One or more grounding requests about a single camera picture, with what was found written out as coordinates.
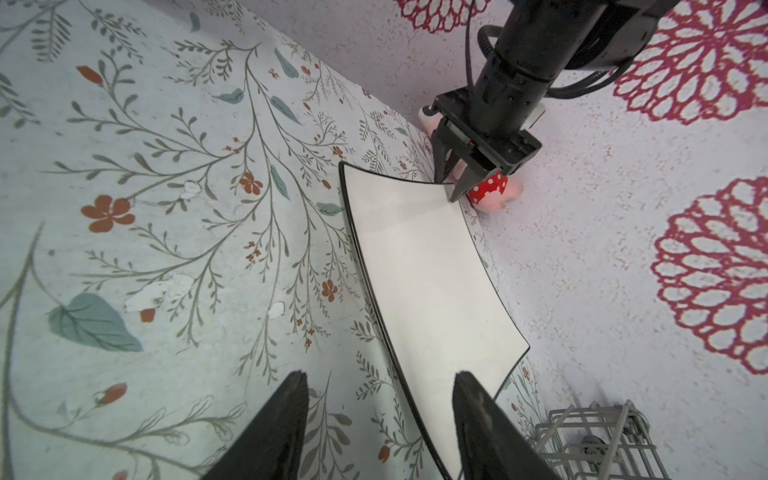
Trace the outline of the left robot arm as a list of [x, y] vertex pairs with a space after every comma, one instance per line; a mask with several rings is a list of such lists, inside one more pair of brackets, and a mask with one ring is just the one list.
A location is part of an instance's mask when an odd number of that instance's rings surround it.
[[465, 166], [450, 202], [495, 174], [514, 174], [537, 155], [542, 144], [525, 123], [540, 102], [579, 98], [616, 82], [676, 5], [516, 1], [504, 25], [481, 27], [480, 74], [467, 65], [466, 86], [437, 96], [422, 110], [437, 122], [429, 134], [435, 183]]

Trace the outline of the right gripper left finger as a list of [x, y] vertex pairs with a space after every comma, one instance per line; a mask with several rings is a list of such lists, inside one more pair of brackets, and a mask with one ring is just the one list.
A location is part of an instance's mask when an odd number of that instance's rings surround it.
[[307, 375], [291, 372], [220, 459], [209, 480], [299, 477], [308, 419]]

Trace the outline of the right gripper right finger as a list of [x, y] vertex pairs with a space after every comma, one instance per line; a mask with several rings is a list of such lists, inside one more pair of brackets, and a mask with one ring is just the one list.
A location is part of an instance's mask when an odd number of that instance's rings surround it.
[[456, 374], [452, 405], [465, 479], [558, 479], [472, 373]]

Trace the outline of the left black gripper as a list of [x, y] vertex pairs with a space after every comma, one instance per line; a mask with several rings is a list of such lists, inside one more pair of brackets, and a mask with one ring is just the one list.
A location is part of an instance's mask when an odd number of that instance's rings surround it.
[[450, 202], [482, 203], [498, 189], [498, 172], [515, 173], [542, 148], [523, 124], [543, 98], [543, 83], [492, 53], [471, 86], [436, 97], [441, 113], [430, 135], [434, 182], [453, 180]]

